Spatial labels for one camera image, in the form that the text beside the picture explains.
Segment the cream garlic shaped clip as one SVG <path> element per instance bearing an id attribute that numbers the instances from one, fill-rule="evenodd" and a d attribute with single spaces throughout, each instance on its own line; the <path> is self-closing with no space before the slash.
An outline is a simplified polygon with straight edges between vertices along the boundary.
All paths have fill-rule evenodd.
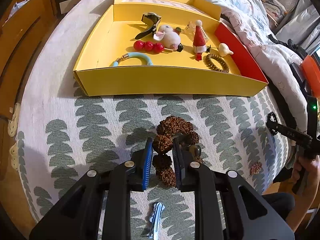
<path id="1" fill-rule="evenodd" d="M 227 44 L 220 43 L 218 46 L 218 52 L 221 57 L 225 57 L 227 55 L 233 55 L 234 53 L 229 49 Z"/>

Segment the white plush bunny clip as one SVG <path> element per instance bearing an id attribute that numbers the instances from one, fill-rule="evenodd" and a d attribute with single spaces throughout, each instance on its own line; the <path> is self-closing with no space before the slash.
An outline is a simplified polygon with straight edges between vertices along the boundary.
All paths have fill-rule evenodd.
<path id="1" fill-rule="evenodd" d="M 161 42 L 167 49 L 178 52 L 183 50 L 180 36 L 167 24 L 163 24 L 159 27 L 159 29 L 154 33 L 153 39 Z"/>

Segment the light floral duvet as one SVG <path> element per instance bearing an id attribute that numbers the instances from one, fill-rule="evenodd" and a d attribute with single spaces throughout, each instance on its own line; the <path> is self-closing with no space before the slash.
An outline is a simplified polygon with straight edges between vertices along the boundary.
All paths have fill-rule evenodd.
<path id="1" fill-rule="evenodd" d="M 291 63 L 302 59 L 289 48 L 275 44 L 266 10 L 260 0 L 206 0 L 221 7 L 242 43 L 250 51 L 261 70 L 271 79 L 287 103 L 301 132 L 307 130 L 307 101 L 294 77 Z"/>

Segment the santa hat hair clip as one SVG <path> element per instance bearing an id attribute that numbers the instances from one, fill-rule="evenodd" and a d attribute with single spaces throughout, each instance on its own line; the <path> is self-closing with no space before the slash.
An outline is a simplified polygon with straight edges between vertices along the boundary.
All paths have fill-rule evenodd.
<path id="1" fill-rule="evenodd" d="M 201 61 L 202 54 L 207 50 L 207 41 L 204 36 L 203 28 L 202 28 L 202 21 L 196 20 L 195 21 L 195 34 L 193 39 L 193 49 L 195 54 L 195 60 Z"/>

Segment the leaf patterned bed sheet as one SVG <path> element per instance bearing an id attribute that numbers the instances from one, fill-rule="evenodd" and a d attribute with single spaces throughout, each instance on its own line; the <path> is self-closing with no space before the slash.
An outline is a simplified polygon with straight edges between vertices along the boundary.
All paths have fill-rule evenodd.
<path id="1" fill-rule="evenodd" d="M 89 98 L 73 67 L 94 25 L 113 0 L 81 0 L 40 52 L 25 86 L 18 123 L 18 170 L 36 221 L 89 169 L 105 172 L 154 137 L 165 117 L 191 122 L 212 170 L 237 170 L 259 193 L 284 167 L 288 140 L 270 135 L 266 115 L 278 110 L 269 88 L 251 98 L 138 95 Z M 259 174 L 250 167 L 262 163 Z"/>

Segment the clear claw hair clip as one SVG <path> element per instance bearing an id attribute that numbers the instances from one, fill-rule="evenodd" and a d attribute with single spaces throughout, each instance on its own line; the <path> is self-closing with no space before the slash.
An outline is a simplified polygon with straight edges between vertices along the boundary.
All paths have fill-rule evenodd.
<path id="1" fill-rule="evenodd" d="M 209 37 L 208 37 L 208 35 L 206 34 L 206 32 L 204 31 L 203 27 L 200 27 L 200 30 L 201 30 L 201 33 L 202 33 L 202 35 L 203 35 L 203 37 L 204 37 L 204 40 L 205 40 L 206 42 L 208 42 Z M 187 37 L 188 37 L 190 40 L 193 40 L 193 39 L 194 39 L 194 35 L 195 35 L 195 31 L 196 31 L 196 24 L 195 24 L 194 22 L 191 22 L 191 21 L 190 21 L 190 22 L 187 24 L 187 26 L 184 28 L 183 33 L 184 33 L 185 35 L 187 35 Z"/>

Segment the light blue hair clip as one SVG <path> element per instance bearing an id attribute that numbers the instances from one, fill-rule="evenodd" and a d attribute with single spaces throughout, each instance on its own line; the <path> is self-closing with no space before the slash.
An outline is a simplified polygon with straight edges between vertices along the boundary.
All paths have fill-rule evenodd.
<path id="1" fill-rule="evenodd" d="M 153 205 L 153 211 L 149 217 L 149 222 L 151 223 L 150 231 L 148 234 L 149 239 L 158 240 L 159 227 L 161 224 L 161 214 L 164 211 L 165 206 L 161 202 L 157 202 Z"/>

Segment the yellow cardboard box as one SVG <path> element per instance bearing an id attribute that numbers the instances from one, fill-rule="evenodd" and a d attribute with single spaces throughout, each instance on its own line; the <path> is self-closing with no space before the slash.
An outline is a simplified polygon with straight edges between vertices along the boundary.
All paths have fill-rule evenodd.
<path id="1" fill-rule="evenodd" d="M 205 0 L 114 0 L 73 75 L 89 96 L 254 96 L 268 84 L 241 41 Z"/>

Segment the light blue bangle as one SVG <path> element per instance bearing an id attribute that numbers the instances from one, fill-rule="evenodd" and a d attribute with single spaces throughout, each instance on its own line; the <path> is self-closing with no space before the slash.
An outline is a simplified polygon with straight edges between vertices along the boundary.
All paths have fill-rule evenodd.
<path id="1" fill-rule="evenodd" d="M 144 53 L 139 53 L 139 52 L 129 52 L 121 57 L 117 58 L 112 64 L 111 67 L 117 67 L 122 61 L 128 60 L 128 59 L 140 59 L 142 60 L 147 66 L 153 65 L 153 62 L 151 58 L 144 54 Z"/>

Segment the black leather wristwatch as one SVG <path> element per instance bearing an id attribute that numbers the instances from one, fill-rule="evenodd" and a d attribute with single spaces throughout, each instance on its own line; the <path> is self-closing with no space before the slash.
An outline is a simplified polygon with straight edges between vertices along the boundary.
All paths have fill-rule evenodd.
<path id="1" fill-rule="evenodd" d="M 162 17 L 154 12 L 144 13 L 142 16 L 142 22 L 145 23 L 148 27 L 143 32 L 135 36 L 135 40 L 140 40 L 148 35 L 154 35 L 157 31 L 157 27 L 161 21 Z"/>

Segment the white plastic bag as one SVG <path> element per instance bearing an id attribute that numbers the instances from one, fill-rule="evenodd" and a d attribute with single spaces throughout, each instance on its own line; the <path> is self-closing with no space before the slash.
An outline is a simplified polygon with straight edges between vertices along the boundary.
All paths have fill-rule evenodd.
<path id="1" fill-rule="evenodd" d="M 11 11 L 10 11 L 10 14 L 9 14 L 7 20 L 8 20 L 9 18 L 11 18 L 21 7 L 23 7 L 23 6 L 24 6 L 25 4 L 27 4 L 29 1 L 30 1 L 30 0 L 23 0 L 23 1 L 21 1 L 21 2 L 16 2 L 16 3 L 13 5 L 13 7 L 12 7 L 12 9 L 11 9 Z"/>

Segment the black clothing pile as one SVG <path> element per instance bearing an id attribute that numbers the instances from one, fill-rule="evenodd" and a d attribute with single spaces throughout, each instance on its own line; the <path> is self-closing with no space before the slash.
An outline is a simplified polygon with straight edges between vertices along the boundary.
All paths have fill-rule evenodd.
<path id="1" fill-rule="evenodd" d="M 308 56 L 308 53 L 305 49 L 303 49 L 301 46 L 294 44 L 291 39 L 288 39 L 287 42 L 280 41 L 276 39 L 273 35 L 268 35 L 268 38 L 275 44 L 281 44 L 282 46 L 285 46 L 292 51 L 294 51 L 301 59 L 305 59 Z"/>

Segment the red ball hair clip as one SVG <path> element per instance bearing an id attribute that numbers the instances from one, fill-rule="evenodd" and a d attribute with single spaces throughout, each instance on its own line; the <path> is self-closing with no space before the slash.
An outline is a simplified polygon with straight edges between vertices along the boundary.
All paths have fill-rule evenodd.
<path id="1" fill-rule="evenodd" d="M 173 52 L 172 49 L 165 48 L 165 46 L 160 42 L 153 43 L 151 41 L 144 42 L 141 40 L 137 40 L 134 42 L 133 47 L 136 51 L 140 51 L 140 52 L 143 51 L 143 52 L 153 53 L 153 54 Z"/>

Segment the small red gold hairpin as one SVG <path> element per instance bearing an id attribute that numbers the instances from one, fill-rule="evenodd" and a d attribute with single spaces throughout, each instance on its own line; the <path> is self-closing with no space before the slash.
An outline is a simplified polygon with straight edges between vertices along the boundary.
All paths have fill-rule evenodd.
<path id="1" fill-rule="evenodd" d="M 260 171 L 261 171 L 261 169 L 262 169 L 262 163 L 261 162 L 259 162 L 259 161 L 257 161 L 256 163 L 254 163 L 251 167 L 250 167 L 250 169 L 249 169 L 249 171 L 250 171 L 250 176 L 253 176 L 253 175 L 255 175 L 255 174 L 259 174 L 260 173 Z"/>

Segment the orange box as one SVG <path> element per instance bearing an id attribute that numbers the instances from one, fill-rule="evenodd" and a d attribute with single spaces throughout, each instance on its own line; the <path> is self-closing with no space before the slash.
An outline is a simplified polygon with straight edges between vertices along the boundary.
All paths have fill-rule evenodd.
<path id="1" fill-rule="evenodd" d="M 301 64 L 303 74 L 305 78 L 307 79 L 314 95 L 316 97 L 319 97 L 319 89 L 320 89 L 320 83 L 319 83 L 319 68 L 317 66 L 317 63 L 314 61 L 314 59 L 308 55 Z"/>

